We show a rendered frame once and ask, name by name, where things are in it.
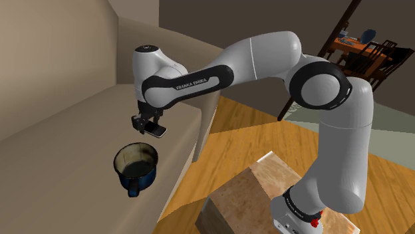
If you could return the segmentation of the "black mobile phone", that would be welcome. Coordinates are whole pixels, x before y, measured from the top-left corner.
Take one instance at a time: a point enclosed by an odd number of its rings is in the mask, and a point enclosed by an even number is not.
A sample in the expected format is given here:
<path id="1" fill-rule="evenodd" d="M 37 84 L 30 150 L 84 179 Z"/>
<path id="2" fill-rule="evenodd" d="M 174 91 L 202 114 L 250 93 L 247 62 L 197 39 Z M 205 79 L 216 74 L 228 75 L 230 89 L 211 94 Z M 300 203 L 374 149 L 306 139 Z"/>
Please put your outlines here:
<path id="1" fill-rule="evenodd" d="M 167 129 L 165 127 L 151 121 L 149 121 L 144 127 L 145 133 L 156 138 L 161 138 L 166 133 L 166 130 Z"/>

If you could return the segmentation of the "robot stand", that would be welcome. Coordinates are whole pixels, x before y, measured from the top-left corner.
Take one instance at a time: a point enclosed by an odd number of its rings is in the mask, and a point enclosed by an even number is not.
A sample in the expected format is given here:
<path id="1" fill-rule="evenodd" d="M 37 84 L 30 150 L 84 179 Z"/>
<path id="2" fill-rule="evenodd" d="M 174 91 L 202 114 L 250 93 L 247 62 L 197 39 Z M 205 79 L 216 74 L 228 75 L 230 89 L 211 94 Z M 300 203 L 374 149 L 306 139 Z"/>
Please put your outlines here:
<path id="1" fill-rule="evenodd" d="M 270 203 L 301 176 L 270 151 L 207 197 L 196 220 L 201 234 L 305 234 L 283 205 L 274 219 Z"/>

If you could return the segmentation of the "beige sofa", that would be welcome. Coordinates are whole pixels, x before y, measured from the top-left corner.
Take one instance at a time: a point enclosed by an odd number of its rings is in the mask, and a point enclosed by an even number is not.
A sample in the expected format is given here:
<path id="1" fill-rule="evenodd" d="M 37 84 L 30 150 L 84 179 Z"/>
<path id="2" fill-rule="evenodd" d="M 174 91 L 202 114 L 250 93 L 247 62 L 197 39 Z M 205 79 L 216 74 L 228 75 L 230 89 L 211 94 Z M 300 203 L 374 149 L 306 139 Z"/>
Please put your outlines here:
<path id="1" fill-rule="evenodd" d="M 218 94 L 165 111 L 163 138 L 137 133 L 131 54 L 153 44 L 193 70 L 220 49 L 120 19 L 108 0 L 0 0 L 0 234 L 151 234 L 213 120 Z M 124 146 L 158 153 L 156 178 L 129 197 Z"/>

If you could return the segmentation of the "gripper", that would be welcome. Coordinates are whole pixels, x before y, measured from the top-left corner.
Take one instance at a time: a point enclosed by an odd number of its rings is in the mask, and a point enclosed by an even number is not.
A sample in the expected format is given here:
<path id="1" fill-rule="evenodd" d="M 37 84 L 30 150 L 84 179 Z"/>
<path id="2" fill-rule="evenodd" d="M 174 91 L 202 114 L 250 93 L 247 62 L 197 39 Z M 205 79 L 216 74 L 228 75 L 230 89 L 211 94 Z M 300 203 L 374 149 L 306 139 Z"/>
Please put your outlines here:
<path id="1" fill-rule="evenodd" d="M 163 116 L 164 111 L 160 108 L 155 108 L 149 105 L 147 102 L 137 101 L 138 103 L 138 116 L 132 116 L 131 122 L 135 130 L 141 134 L 145 134 L 146 121 L 152 118 L 152 122 L 159 124 L 160 117 Z"/>

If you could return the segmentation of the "orange wooden dining table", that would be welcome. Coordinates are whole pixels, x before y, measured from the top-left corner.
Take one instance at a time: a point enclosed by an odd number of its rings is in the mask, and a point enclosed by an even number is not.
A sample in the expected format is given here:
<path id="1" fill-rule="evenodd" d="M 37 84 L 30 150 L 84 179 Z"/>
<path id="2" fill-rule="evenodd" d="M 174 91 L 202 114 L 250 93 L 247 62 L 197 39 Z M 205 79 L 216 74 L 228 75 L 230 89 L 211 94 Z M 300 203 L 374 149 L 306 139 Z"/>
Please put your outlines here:
<path id="1" fill-rule="evenodd" d="M 362 52 L 362 55 L 369 56 L 371 53 L 373 53 L 375 56 L 377 55 L 377 50 L 370 49 L 369 47 L 366 49 L 368 44 L 361 44 L 358 40 L 348 38 L 347 36 L 344 36 L 342 38 L 335 38 L 328 51 L 323 54 L 323 58 L 326 58 L 327 60 L 331 60 L 331 56 L 335 54 L 337 51 L 341 51 L 342 54 L 337 59 L 337 62 L 342 63 L 343 60 L 346 60 L 349 53 L 360 53 Z"/>

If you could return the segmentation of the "dark wooden chair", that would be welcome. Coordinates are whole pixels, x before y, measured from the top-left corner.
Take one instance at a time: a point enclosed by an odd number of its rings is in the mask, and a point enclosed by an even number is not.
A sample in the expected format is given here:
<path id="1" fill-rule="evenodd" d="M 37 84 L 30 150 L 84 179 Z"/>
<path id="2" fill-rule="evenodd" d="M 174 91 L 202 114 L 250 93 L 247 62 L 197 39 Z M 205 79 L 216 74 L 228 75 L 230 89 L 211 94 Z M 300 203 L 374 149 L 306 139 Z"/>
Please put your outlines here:
<path id="1" fill-rule="evenodd" d="M 411 48 L 397 47 L 386 40 L 379 44 L 370 42 L 359 53 L 341 55 L 337 65 L 347 76 L 368 81 L 375 91 L 393 72 L 400 68 L 413 54 Z"/>

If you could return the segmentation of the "dark brown wooden pole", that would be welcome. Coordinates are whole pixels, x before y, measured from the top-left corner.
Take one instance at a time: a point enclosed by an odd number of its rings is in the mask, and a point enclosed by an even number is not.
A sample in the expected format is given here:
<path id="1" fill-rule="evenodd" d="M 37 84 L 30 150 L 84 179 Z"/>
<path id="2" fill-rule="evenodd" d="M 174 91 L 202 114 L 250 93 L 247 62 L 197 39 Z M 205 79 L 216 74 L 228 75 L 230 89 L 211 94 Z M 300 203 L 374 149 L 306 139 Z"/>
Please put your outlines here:
<path id="1" fill-rule="evenodd" d="M 329 48 L 332 45 L 332 43 L 334 42 L 334 40 L 336 39 L 336 37 L 338 36 L 340 31 L 343 29 L 345 23 L 350 19 L 350 17 L 352 16 L 352 14 L 354 13 L 354 11 L 356 10 L 356 8 L 358 7 L 358 5 L 360 4 L 361 1 L 362 0 L 352 0 L 350 2 L 350 4 L 347 7 L 346 11 L 344 12 L 343 16 L 340 18 L 340 20 L 338 21 L 336 27 L 333 29 L 333 31 L 330 34 L 330 36 L 328 37 L 327 41 L 324 43 L 321 50 L 319 51 L 319 53 L 317 55 L 318 57 L 323 57 L 327 53 L 327 51 L 329 50 Z M 286 105 L 283 107 L 282 111 L 280 112 L 280 114 L 277 117 L 278 121 L 282 121 L 284 115 L 287 113 L 288 109 L 291 107 L 293 102 L 294 102 L 294 100 L 292 98 L 288 99 Z"/>

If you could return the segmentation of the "pale green rug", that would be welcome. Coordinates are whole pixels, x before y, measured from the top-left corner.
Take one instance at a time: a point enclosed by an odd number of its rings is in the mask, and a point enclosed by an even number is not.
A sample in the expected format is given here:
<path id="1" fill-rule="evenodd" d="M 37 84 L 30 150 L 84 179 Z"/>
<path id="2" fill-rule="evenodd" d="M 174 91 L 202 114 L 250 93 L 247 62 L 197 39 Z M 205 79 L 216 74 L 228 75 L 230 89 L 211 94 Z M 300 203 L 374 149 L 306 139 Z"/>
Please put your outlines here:
<path id="1" fill-rule="evenodd" d="M 319 131 L 319 113 L 293 103 L 284 120 Z M 374 105 L 369 152 L 415 170 L 415 116 Z"/>

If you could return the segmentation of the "blue enamel mug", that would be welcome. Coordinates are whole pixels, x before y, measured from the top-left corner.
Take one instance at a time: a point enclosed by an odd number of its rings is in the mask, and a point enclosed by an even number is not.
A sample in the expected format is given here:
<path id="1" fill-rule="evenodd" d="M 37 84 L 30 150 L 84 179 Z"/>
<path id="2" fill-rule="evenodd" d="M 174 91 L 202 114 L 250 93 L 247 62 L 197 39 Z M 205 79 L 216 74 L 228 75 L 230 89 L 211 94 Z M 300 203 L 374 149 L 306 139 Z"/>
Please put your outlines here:
<path id="1" fill-rule="evenodd" d="M 138 197 L 155 178 L 158 153 L 150 144 L 135 142 L 121 148 L 114 157 L 113 167 L 121 186 L 129 197 Z"/>

